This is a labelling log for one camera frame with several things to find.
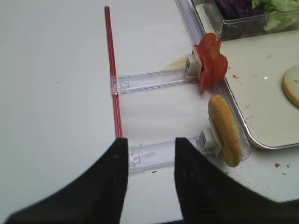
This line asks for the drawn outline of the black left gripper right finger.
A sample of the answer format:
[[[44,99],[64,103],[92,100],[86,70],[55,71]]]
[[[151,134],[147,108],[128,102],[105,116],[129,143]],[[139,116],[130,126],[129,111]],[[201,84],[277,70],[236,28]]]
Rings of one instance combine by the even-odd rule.
[[[183,137],[175,140],[174,179],[186,224],[297,224],[299,209],[242,186]]]

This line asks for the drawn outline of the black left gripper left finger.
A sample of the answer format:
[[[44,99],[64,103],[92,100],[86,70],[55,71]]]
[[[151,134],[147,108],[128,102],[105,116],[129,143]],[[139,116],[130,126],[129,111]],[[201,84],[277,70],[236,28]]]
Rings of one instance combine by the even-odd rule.
[[[117,138],[80,177],[11,214],[7,224],[118,224],[128,185],[128,140]]]

